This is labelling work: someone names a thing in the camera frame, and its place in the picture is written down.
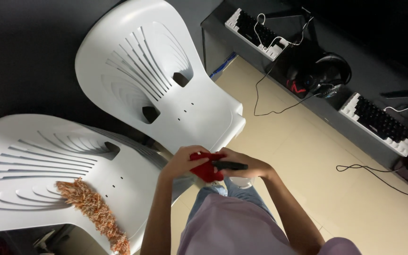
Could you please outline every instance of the sleeve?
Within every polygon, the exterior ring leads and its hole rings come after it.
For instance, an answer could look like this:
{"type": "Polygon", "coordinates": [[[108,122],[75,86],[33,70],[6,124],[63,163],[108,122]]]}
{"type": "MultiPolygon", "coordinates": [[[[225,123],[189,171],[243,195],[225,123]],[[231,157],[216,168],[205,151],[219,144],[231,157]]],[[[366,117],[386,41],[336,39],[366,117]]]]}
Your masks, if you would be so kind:
{"type": "Polygon", "coordinates": [[[328,240],[317,255],[361,255],[361,252],[351,240],[335,237],[328,240]]]}

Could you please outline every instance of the blue cable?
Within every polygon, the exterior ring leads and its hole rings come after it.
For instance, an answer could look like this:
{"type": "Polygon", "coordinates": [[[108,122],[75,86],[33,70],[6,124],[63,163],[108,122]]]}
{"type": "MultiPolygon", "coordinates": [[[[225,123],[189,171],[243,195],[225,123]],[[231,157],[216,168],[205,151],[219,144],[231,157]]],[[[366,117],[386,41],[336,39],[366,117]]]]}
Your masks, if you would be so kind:
{"type": "Polygon", "coordinates": [[[216,75],[217,73],[219,73],[221,70],[223,70],[226,65],[235,58],[235,56],[237,56],[237,54],[235,52],[232,52],[231,55],[224,61],[224,63],[218,67],[209,77],[212,78],[214,75],[216,75]]]}

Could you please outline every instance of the white plastic chair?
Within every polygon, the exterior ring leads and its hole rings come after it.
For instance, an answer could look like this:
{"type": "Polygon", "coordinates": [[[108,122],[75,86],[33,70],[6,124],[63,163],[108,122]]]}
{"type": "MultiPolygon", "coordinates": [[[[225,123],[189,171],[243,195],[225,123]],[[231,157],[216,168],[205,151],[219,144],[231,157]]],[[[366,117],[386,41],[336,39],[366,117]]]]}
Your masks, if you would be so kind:
{"type": "Polygon", "coordinates": [[[217,151],[245,125],[242,104],[207,76],[184,21],[163,0],[129,0],[104,15],[81,44],[75,71],[98,107],[171,153],[195,144],[217,151]],[[189,82],[181,87],[173,77],[189,82]],[[160,114],[152,124],[145,106],[160,114]]]}
{"type": "MultiPolygon", "coordinates": [[[[46,115],[0,119],[0,231],[70,223],[112,253],[106,237],[66,205],[54,186],[82,177],[114,212],[131,251],[140,248],[157,177],[167,161],[124,136],[93,129],[97,132],[46,115]]],[[[173,200],[193,182],[176,180],[173,200]]]]}

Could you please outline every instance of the red cloth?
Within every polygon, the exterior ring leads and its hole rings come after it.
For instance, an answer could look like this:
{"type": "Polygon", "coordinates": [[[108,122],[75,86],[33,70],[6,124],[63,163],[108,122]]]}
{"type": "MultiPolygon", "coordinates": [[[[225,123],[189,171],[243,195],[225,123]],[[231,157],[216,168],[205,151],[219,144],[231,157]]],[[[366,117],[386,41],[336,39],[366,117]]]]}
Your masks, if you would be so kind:
{"type": "Polygon", "coordinates": [[[209,161],[207,161],[206,163],[200,166],[197,166],[191,169],[190,172],[196,174],[199,178],[201,178],[206,183],[211,183],[214,181],[222,181],[224,176],[219,171],[216,173],[213,172],[212,161],[220,160],[226,156],[223,154],[214,154],[214,153],[201,153],[201,154],[194,153],[190,155],[190,160],[197,160],[197,159],[204,158],[204,157],[209,158],[209,161]]]}

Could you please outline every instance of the black handle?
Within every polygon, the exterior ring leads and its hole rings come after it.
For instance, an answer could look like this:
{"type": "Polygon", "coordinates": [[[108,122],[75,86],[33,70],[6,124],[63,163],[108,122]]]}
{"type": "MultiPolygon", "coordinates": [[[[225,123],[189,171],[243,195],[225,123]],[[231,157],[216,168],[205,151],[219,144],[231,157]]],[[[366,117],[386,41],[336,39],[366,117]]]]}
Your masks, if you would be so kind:
{"type": "Polygon", "coordinates": [[[230,161],[212,161],[212,165],[217,167],[218,171],[223,169],[231,169],[231,170],[246,170],[248,169],[248,165],[230,162],[230,161]]]}

